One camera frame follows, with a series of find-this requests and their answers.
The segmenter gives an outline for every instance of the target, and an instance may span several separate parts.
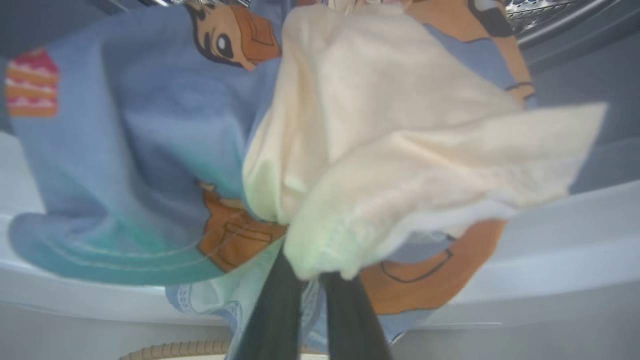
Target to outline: cartoon print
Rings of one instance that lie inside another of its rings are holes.
[[[531,76],[497,0],[410,0],[406,13],[461,42],[492,39],[505,59],[515,84],[505,91],[524,104],[534,95]]]
[[[239,199],[222,199],[215,186],[200,184],[211,212],[198,249],[224,272],[257,255],[287,231],[286,225],[259,222]],[[362,281],[379,315],[436,309],[466,285],[493,254],[505,221],[478,223],[442,253],[418,263],[383,261],[363,269]]]
[[[188,4],[196,48],[205,58],[251,71],[281,55],[271,21],[238,5]]]
[[[13,117],[52,117],[58,112],[58,67],[45,49],[13,59],[4,81]]]
[[[420,263],[392,261],[360,275],[376,314],[437,309],[450,301],[493,254],[505,221],[480,222],[439,255]]]
[[[242,200],[222,199],[213,185],[201,184],[211,216],[198,249],[220,270],[229,272],[281,238],[286,226],[259,222]]]

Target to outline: laundry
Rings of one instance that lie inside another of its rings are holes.
[[[534,89],[498,3],[310,3],[149,8],[13,59],[11,128],[47,210],[13,221],[16,252],[166,286],[226,319],[232,354],[284,243],[300,277],[360,274],[391,342],[506,218],[566,192],[603,108],[522,111]],[[315,280],[301,331],[326,350]]]

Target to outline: clothing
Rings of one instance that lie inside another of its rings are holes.
[[[352,279],[410,234],[462,235],[567,194],[604,106],[522,111],[401,6],[293,10],[244,161],[249,208],[290,224],[300,279]]]

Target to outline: cartoon character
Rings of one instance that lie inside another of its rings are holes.
[[[224,272],[242,265],[286,232],[284,225],[254,219],[242,200],[222,199],[214,185],[200,183],[200,187],[211,216],[198,249]]]
[[[361,273],[376,314],[437,309],[493,254],[505,221],[473,225],[440,254],[418,263],[383,261]]]
[[[498,0],[408,0],[407,15],[468,43],[491,39],[505,59],[515,83],[507,92],[524,104],[534,95],[531,76]]]
[[[196,48],[205,58],[251,71],[281,55],[271,21],[238,5],[188,4]]]

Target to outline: cartoon eye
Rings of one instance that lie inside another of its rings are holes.
[[[220,34],[220,36],[218,36],[218,39],[216,40],[216,47],[222,56],[229,59],[234,58],[234,52],[231,48],[231,39],[229,39],[227,34]]]

